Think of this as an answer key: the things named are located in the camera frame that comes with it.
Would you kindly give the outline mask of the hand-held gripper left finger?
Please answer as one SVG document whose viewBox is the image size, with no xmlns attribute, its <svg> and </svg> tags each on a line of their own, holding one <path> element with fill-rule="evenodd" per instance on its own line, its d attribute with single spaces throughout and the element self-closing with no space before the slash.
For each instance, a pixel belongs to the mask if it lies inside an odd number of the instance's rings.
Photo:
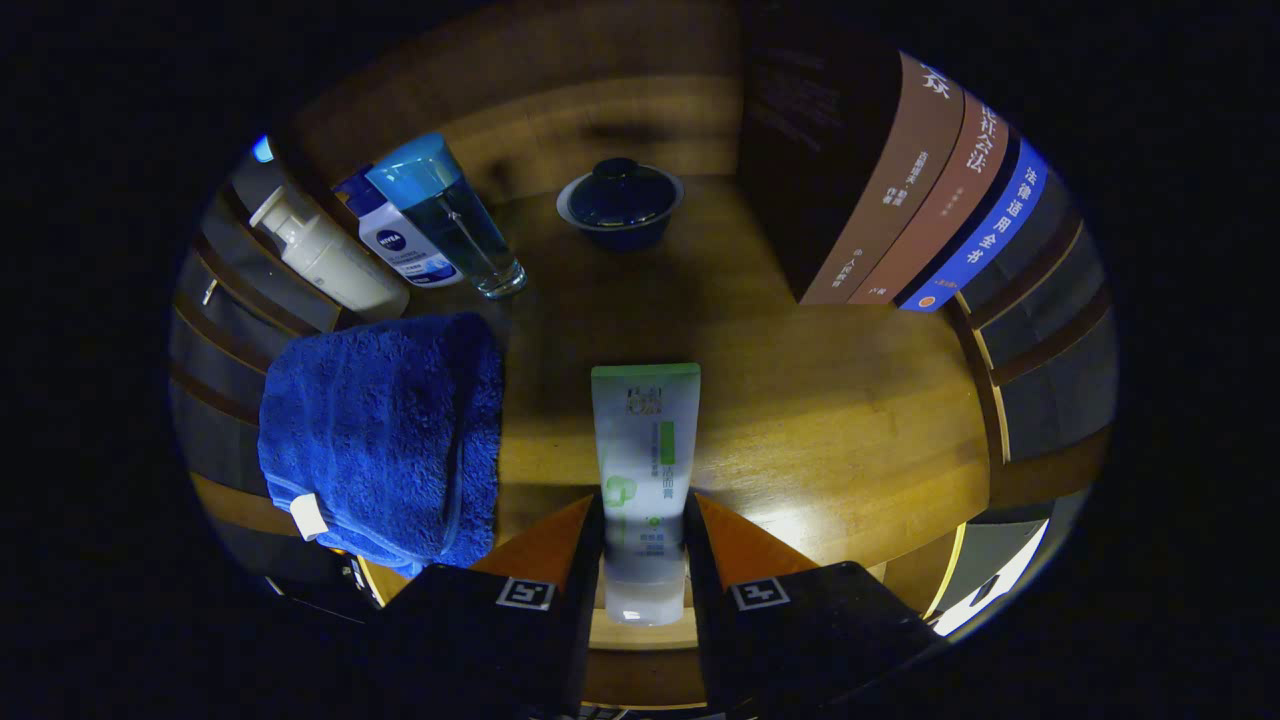
<svg viewBox="0 0 1280 720">
<path fill-rule="evenodd" d="M 434 564 L 380 614 L 380 707 L 398 719 L 573 719 L 588 664 L 602 498 L 471 568 Z"/>
</svg>

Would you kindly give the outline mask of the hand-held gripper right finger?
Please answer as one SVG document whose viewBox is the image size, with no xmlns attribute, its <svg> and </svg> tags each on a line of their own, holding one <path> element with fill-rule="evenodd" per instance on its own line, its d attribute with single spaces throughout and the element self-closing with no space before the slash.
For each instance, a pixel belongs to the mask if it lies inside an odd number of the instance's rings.
<svg viewBox="0 0 1280 720">
<path fill-rule="evenodd" d="M 861 565 L 822 566 L 704 493 L 687 497 L 684 534 L 714 717 L 840 717 L 943 646 Z"/>
</svg>

